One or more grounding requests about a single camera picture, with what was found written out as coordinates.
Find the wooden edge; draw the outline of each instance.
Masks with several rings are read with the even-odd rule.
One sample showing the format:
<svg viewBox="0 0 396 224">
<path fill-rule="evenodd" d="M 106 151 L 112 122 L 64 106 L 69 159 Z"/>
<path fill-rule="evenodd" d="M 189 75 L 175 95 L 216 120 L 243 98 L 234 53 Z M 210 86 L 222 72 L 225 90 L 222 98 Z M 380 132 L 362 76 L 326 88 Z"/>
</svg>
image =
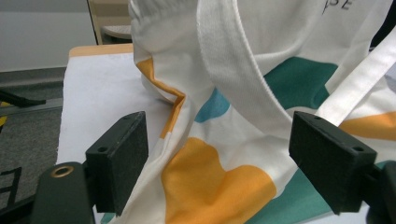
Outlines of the wooden edge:
<svg viewBox="0 0 396 224">
<path fill-rule="evenodd" d="M 101 54 L 118 54 L 134 52 L 133 44 L 82 46 L 70 49 L 69 58 Z"/>
</svg>

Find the orange pattern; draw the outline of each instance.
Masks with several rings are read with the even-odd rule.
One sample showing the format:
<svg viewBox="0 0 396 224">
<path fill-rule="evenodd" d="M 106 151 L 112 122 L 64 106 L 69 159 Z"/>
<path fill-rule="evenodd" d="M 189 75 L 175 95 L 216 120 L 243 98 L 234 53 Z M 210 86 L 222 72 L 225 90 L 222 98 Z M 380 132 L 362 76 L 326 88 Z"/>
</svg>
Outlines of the orange pattern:
<svg viewBox="0 0 396 224">
<path fill-rule="evenodd" d="M 243 223 L 275 195 L 263 170 L 242 165 L 224 171 L 215 148 L 198 138 L 169 161 L 162 175 L 167 223 Z"/>
<path fill-rule="evenodd" d="M 396 111 L 344 121 L 340 128 L 365 138 L 396 141 Z"/>
<path fill-rule="evenodd" d="M 154 77 L 154 62 L 152 58 L 149 58 L 145 61 L 142 61 L 138 63 L 137 68 L 142 72 L 142 74 L 157 88 L 166 91 L 170 94 L 175 95 L 177 98 L 175 100 L 174 106 L 172 108 L 172 112 L 170 114 L 170 117 L 168 121 L 166 121 L 165 127 L 163 128 L 163 131 L 161 133 L 161 138 L 165 138 L 166 134 L 168 132 L 172 132 L 175 123 L 177 121 L 177 116 L 180 113 L 181 106 L 184 103 L 185 100 L 185 95 L 178 91 L 175 88 L 169 87 L 168 85 L 164 84 L 160 80 L 155 79 Z"/>
</svg>

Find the wall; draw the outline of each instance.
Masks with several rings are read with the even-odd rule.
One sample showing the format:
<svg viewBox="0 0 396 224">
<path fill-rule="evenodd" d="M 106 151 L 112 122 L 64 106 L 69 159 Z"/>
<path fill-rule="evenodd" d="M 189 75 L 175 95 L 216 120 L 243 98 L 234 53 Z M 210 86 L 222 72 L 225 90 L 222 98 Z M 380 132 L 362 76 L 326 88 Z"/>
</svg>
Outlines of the wall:
<svg viewBox="0 0 396 224">
<path fill-rule="evenodd" d="M 96 45 L 86 0 L 0 0 L 0 72 L 67 65 Z"/>
</svg>

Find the tote bag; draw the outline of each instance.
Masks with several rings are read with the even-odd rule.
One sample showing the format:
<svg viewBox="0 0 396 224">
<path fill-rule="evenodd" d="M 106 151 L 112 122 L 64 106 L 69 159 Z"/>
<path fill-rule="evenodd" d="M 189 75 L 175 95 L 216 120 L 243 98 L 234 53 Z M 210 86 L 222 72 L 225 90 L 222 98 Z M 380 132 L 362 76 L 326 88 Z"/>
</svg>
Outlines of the tote bag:
<svg viewBox="0 0 396 224">
<path fill-rule="evenodd" d="M 131 0 L 142 82 L 174 107 L 112 222 L 291 223 L 326 212 L 289 157 L 295 110 L 341 124 L 377 162 L 395 160 L 396 95 L 382 78 L 394 31 L 367 57 L 390 4 Z"/>
</svg>

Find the bag strap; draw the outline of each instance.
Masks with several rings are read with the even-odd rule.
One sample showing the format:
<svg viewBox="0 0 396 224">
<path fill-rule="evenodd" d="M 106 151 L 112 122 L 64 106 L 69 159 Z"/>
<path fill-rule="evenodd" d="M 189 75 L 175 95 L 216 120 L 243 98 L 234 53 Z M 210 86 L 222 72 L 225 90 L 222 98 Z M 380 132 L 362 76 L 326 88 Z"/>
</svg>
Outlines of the bag strap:
<svg viewBox="0 0 396 224">
<path fill-rule="evenodd" d="M 338 126 L 396 63 L 396 27 L 320 106 L 316 115 Z"/>
<path fill-rule="evenodd" d="M 273 95 L 262 72 L 270 72 L 298 52 L 321 15 L 322 6 L 320 1 L 311 1 L 300 7 L 311 13 L 306 13 L 298 38 L 286 49 L 261 55 L 266 63 L 262 67 L 268 69 L 261 71 L 250 49 L 237 0 L 200 0 L 198 3 L 198 40 L 210 79 L 233 107 L 263 133 L 289 139 L 291 117 Z"/>
</svg>

